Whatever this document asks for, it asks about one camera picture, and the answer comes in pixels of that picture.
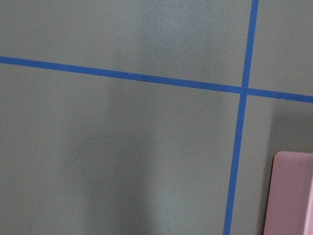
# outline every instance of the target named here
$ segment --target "gray surface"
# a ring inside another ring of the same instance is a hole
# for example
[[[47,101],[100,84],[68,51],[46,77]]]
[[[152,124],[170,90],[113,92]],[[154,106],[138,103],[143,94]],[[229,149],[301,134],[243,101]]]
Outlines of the gray surface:
[[[237,94],[0,76],[0,234],[222,234]]]
[[[313,1],[260,1],[250,87],[313,95]]]
[[[240,86],[250,0],[2,1],[1,55]]]
[[[313,153],[313,104],[249,96],[232,235],[262,235],[274,155]]]

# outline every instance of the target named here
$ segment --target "pink object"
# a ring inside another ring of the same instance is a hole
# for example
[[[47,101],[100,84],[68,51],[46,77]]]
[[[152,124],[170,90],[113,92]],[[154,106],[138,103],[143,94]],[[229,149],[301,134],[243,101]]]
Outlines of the pink object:
[[[313,154],[275,155],[264,235],[313,235]]]

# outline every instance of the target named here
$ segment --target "blue painter's tape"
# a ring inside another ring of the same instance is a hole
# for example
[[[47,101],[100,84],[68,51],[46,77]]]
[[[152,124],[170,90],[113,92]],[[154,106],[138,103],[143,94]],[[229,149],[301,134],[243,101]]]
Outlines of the blue painter's tape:
[[[241,87],[0,56],[0,63],[239,94]]]
[[[276,99],[285,99],[285,100],[293,100],[293,101],[299,101],[299,102],[313,103],[313,96],[302,95],[302,94],[273,92],[273,91],[266,91],[266,90],[253,89],[253,88],[249,88],[247,94],[254,95],[254,96],[268,97],[268,98],[276,98]]]
[[[234,207],[234,198],[235,198],[235,191],[236,191],[236,183],[237,183],[239,156],[240,156],[240,149],[241,149],[241,140],[242,140],[243,129],[244,129],[246,98],[247,98],[246,94],[241,94],[240,99],[239,99],[239,109],[238,109],[238,115],[237,115],[235,141],[234,141],[233,156],[232,156],[231,169],[230,169],[228,197],[227,197],[227,204],[226,204],[223,235],[230,234],[233,207]]]
[[[243,90],[240,95],[239,107],[238,107],[237,124],[236,124],[231,169],[230,169],[223,235],[230,235],[230,231],[231,231],[231,222],[232,222],[232,216],[233,216],[233,210],[234,210],[241,141],[242,141],[242,135],[243,135],[243,129],[244,129],[246,99],[247,99],[247,90],[249,86],[252,52],[253,52],[253,44],[254,44],[254,34],[255,34],[255,27],[256,27],[257,12],[258,12],[258,3],[259,3],[258,0],[252,0],[252,4],[251,4],[249,29],[248,29],[248,36],[247,36],[247,42],[246,42],[246,56],[245,56],[245,64],[244,64],[244,72],[243,72],[243,80],[242,80]]]

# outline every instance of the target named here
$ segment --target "pink plastic box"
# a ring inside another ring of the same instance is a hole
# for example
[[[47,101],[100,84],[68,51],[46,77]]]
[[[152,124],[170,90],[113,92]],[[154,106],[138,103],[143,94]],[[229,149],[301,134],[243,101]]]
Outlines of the pink plastic box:
[[[275,155],[264,235],[313,235],[313,154]]]

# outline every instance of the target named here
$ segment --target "blue tape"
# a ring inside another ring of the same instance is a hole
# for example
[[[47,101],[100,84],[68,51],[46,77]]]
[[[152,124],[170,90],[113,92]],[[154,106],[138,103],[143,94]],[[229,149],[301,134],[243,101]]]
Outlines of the blue tape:
[[[253,52],[253,44],[254,44],[254,34],[255,34],[256,19],[257,19],[257,13],[258,13],[258,3],[259,3],[258,0],[252,0],[252,4],[251,4],[249,29],[248,29],[248,36],[247,36],[247,42],[246,42],[246,56],[245,56],[245,64],[244,64],[244,72],[243,72],[243,80],[242,80],[243,90],[239,99],[235,141],[234,141],[234,149],[233,149],[233,156],[232,156],[231,169],[230,169],[223,235],[230,235],[230,230],[231,230],[231,222],[232,222],[232,216],[233,216],[233,210],[234,210],[234,200],[235,200],[239,158],[240,158],[240,150],[241,150],[241,141],[242,141],[242,136],[243,136],[244,120],[245,120],[245,112],[246,112],[246,99],[247,99],[247,91],[248,91],[248,86],[249,86],[252,52]]]
[[[0,56],[0,63],[239,94],[241,87]]]
[[[248,95],[313,103],[313,96],[249,88]]]

